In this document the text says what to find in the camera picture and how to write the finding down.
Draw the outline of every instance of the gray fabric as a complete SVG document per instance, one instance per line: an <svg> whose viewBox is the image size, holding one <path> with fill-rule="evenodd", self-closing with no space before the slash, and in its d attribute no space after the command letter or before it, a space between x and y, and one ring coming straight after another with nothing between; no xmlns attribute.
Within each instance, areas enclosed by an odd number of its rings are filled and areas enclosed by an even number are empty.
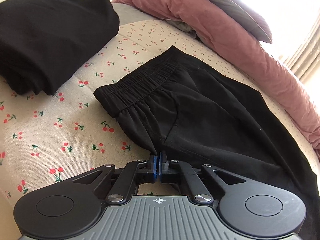
<svg viewBox="0 0 320 240"><path fill-rule="evenodd" d="M172 26L176 27L177 29L188 33L191 37L196 38L197 34L196 31L188 24L185 22L179 22L179 21L174 21L174 20L165 20L167 23L171 24Z"/></svg>
<svg viewBox="0 0 320 240"><path fill-rule="evenodd" d="M268 42L269 37L264 32L264 30L255 22L252 17L247 14L239 5L231 0L209 0L220 9L222 9L226 14L238 22L247 32L251 33L259 41Z"/></svg>
<svg viewBox="0 0 320 240"><path fill-rule="evenodd" d="M149 14L143 13L138 9L122 3L112 3L113 9L118 14L120 19L120 25L125 25L128 23L134 23L146 20L156 20Z"/></svg>

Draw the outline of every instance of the silver bolt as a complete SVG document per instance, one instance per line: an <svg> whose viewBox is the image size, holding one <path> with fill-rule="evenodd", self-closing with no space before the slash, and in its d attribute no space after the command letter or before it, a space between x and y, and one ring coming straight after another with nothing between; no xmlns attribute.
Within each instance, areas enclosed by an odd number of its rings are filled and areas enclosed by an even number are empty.
<svg viewBox="0 0 320 240"><path fill-rule="evenodd" d="M207 194L200 194L196 195L195 199L199 202L209 202L211 200L211 197Z"/></svg>
<svg viewBox="0 0 320 240"><path fill-rule="evenodd" d="M123 201L123 196L118 194L112 194L108 196L108 200L111 202L120 202Z"/></svg>

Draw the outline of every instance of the gray pillow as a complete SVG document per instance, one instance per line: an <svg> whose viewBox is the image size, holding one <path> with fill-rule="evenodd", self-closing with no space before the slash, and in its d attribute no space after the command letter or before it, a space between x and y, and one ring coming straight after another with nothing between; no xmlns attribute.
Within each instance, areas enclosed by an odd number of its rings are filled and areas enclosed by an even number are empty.
<svg viewBox="0 0 320 240"><path fill-rule="evenodd" d="M238 22L258 41L272 44L271 30L263 17L241 0L209 0Z"/></svg>

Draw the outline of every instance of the elastic waistband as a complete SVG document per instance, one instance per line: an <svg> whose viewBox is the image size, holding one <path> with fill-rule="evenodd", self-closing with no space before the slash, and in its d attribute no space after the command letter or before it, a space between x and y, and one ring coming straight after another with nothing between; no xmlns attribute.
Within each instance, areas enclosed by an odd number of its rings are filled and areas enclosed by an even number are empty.
<svg viewBox="0 0 320 240"><path fill-rule="evenodd" d="M149 60L115 84L97 88L93 95L113 117L143 100L163 85L179 65L185 53L171 46L161 55Z"/></svg>

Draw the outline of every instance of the crosshair marking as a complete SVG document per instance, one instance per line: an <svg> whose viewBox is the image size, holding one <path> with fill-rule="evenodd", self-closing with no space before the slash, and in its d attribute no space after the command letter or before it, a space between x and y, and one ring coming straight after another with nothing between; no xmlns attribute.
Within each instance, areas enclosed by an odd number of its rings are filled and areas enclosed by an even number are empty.
<svg viewBox="0 0 320 240"><path fill-rule="evenodd" d="M157 198L157 199L154 200L154 201L156 201L158 204L160 204L160 203L162 203L162 202L165 201L165 200L163 200L162 198Z"/></svg>

